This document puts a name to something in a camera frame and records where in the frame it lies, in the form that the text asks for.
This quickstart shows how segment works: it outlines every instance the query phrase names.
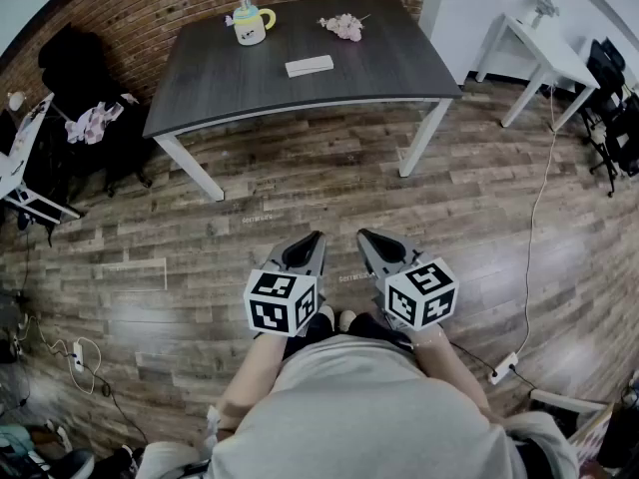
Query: desk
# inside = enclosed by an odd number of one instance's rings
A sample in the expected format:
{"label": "desk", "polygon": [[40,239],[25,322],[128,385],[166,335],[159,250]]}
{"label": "desk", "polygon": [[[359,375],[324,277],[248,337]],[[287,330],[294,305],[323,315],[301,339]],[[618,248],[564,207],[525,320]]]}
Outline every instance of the desk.
{"label": "desk", "polygon": [[[144,130],[215,201],[224,192],[177,136],[237,119],[289,110],[396,101],[433,101],[399,166],[408,176],[461,91],[417,23],[397,0],[299,0],[270,6],[267,38],[241,46],[222,17],[185,26],[173,45]],[[340,39],[318,24],[350,13],[362,40]],[[329,71],[289,78],[286,62],[330,55]]]}
{"label": "desk", "polygon": [[552,33],[548,30],[535,30],[530,25],[521,23],[512,16],[507,15],[504,15],[503,23],[499,28],[495,40],[486,50],[486,53],[479,63],[479,70],[476,77],[477,82],[483,82],[488,72],[490,57],[496,50],[506,28],[510,28],[530,50],[535,56],[538,65],[526,90],[501,120],[501,125],[504,128],[510,126],[512,121],[519,115],[519,112],[527,105],[544,81],[546,83],[552,83],[558,76],[563,76],[586,87],[555,123],[553,130],[557,131],[570,119],[572,114],[579,110],[592,92],[599,88],[599,84],[579,56],[558,33]]}
{"label": "desk", "polygon": [[[78,219],[80,215],[73,210],[68,208],[64,208],[59,204],[50,201],[49,199],[42,197],[41,195],[35,193],[33,190],[29,190],[25,183],[22,181],[24,176],[24,171],[27,168],[27,162],[29,161],[29,157],[31,156],[31,150],[33,149],[33,145],[36,142],[36,138],[38,137],[38,132],[40,131],[40,126],[44,122],[44,118],[51,106],[51,102],[53,101],[53,94],[49,94],[42,102],[38,104],[36,109],[29,112],[27,116],[22,120],[22,124],[18,129],[18,133],[16,134],[16,138],[13,141],[13,145],[11,146],[11,152],[9,153],[9,160],[12,161],[15,167],[9,169],[7,172],[0,173],[0,199],[4,199],[5,201],[17,206],[18,208],[30,213],[32,215],[36,215],[42,219],[48,220],[49,222],[53,222],[54,224],[59,224],[60,221],[56,220],[48,215],[45,215],[42,212],[34,210],[29,205],[35,201],[41,201],[52,208],[55,208],[58,211],[66,213],[71,217]],[[32,114],[35,113],[35,117],[31,120]],[[15,192],[17,195],[17,199],[11,197],[11,193]]]}

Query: red brick wall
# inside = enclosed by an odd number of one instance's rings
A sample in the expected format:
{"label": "red brick wall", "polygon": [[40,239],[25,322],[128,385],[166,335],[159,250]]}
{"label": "red brick wall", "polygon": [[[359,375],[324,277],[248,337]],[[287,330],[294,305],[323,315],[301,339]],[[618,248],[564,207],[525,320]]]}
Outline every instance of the red brick wall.
{"label": "red brick wall", "polygon": [[[44,97],[38,52],[66,23],[97,33],[104,41],[111,73],[134,95],[150,102],[171,45],[186,23],[229,13],[239,0],[71,0],[51,12],[46,24],[0,73],[0,100],[10,91],[27,92],[29,101]],[[286,0],[253,0],[259,6]],[[401,0],[418,15],[422,0]]]}

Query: person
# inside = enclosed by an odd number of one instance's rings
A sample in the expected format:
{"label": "person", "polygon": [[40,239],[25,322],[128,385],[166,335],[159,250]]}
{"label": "person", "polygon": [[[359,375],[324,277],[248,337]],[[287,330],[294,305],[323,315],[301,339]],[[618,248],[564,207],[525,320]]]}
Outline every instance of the person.
{"label": "person", "polygon": [[261,334],[218,403],[215,479],[578,477],[545,413],[501,418],[439,325],[407,337],[323,306]]}

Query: gray shirt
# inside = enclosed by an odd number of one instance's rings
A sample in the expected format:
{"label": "gray shirt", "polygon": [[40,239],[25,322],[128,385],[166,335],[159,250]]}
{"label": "gray shirt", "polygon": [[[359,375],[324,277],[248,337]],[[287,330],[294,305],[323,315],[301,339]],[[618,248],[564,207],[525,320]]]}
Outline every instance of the gray shirt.
{"label": "gray shirt", "polygon": [[575,454],[549,415],[491,424],[412,356],[338,335],[284,364],[271,394],[216,445],[211,472],[216,479],[523,479],[512,437],[535,441],[556,478],[578,477]]}

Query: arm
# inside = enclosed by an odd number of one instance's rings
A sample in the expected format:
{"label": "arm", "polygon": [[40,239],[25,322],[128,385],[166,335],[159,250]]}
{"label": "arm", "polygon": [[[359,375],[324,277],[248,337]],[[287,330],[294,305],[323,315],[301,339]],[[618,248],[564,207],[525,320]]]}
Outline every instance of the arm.
{"label": "arm", "polygon": [[472,372],[457,356],[443,329],[438,324],[421,331],[408,334],[417,363],[431,378],[450,383],[466,394],[488,420],[496,422],[497,417],[490,412],[488,399]]}
{"label": "arm", "polygon": [[280,372],[287,339],[285,336],[263,333],[254,341],[240,369],[218,401],[219,441],[235,433],[245,415],[269,395]]}

